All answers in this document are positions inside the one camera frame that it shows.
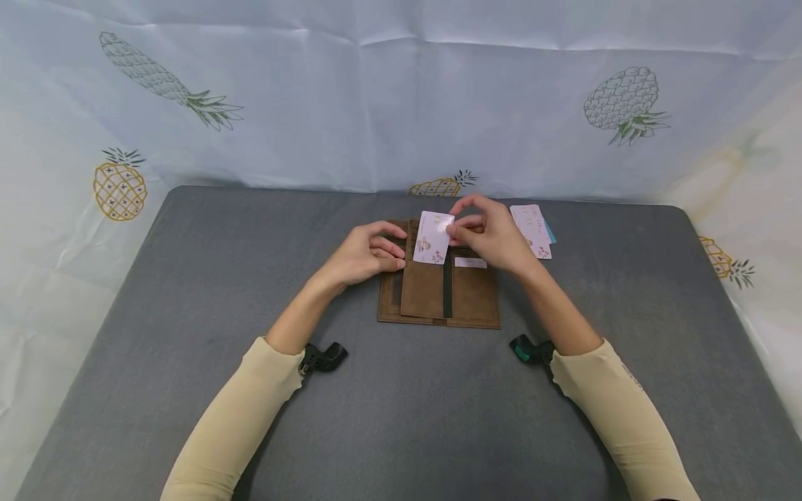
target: wallet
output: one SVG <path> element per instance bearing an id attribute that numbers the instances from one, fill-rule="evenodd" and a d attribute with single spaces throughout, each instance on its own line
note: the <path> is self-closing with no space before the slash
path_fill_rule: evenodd
<path id="1" fill-rule="evenodd" d="M 412 260 L 418 220 L 391 221 L 407 231 L 407 239 L 388 237 L 405 248 L 406 265 L 385 273 L 379 290 L 379 321 L 500 329 L 496 272 L 488 267 L 455 266 L 457 257 L 479 257 L 468 247 L 451 247 L 443 265 Z"/>

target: fabric backdrop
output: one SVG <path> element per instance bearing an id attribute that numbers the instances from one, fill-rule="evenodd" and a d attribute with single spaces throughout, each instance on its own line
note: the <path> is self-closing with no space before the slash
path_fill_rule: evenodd
<path id="1" fill-rule="evenodd" d="M 6 0 L 0 46 L 0 499 L 181 184 L 679 204 L 802 429 L 796 0 Z"/>

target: card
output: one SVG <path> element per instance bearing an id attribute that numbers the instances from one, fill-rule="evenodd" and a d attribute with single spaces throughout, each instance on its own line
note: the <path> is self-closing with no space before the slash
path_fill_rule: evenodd
<path id="1" fill-rule="evenodd" d="M 557 243 L 557 238 L 554 236 L 554 233 L 552 233 L 551 228 L 549 227 L 549 222 L 546 221 L 546 220 L 543 220 L 543 224 L 546 225 L 546 232 L 549 233 L 549 240 L 551 240 L 552 244 L 556 244 Z"/>
<path id="2" fill-rule="evenodd" d="M 532 205 L 513 205 L 509 208 L 515 224 L 538 259 L 551 259 L 551 237 L 541 208 Z"/>
<path id="3" fill-rule="evenodd" d="M 479 257 L 455 257 L 454 266 L 457 268 L 482 268 L 488 267 L 487 261 Z"/>
<path id="4" fill-rule="evenodd" d="M 412 260 L 416 263 L 442 265 L 446 262 L 448 241 L 446 227 L 454 223 L 454 216 L 439 212 L 423 211 L 420 213 L 418 240 L 415 241 L 415 254 Z"/>

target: beige sleeve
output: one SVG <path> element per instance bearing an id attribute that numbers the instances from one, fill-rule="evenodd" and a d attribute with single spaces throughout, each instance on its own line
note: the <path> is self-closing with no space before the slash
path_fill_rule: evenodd
<path id="1" fill-rule="evenodd" d="M 295 390 L 304 357 L 284 355 L 259 337 L 209 404 L 178 454 L 162 501 L 229 501 L 267 430 Z"/>
<path id="2" fill-rule="evenodd" d="M 555 352 L 551 369 L 590 420 L 633 501 L 699 501 L 660 414 L 609 342 L 584 355 Z"/>

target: black clamp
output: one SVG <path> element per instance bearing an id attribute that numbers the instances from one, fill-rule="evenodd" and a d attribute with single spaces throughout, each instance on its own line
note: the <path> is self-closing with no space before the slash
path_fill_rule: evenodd
<path id="1" fill-rule="evenodd" d="M 320 351 L 317 346 L 310 343 L 306 345 L 306 355 L 298 364 L 298 373 L 306 376 L 316 370 L 331 372 L 336 370 L 347 356 L 348 352 L 340 343 L 331 343 L 326 351 Z"/>
<path id="2" fill-rule="evenodd" d="M 535 346 L 526 337 L 526 334 L 521 334 L 510 341 L 509 347 L 512 348 L 518 360 L 532 366 L 546 366 L 548 368 L 554 355 L 554 345 L 551 341 Z"/>

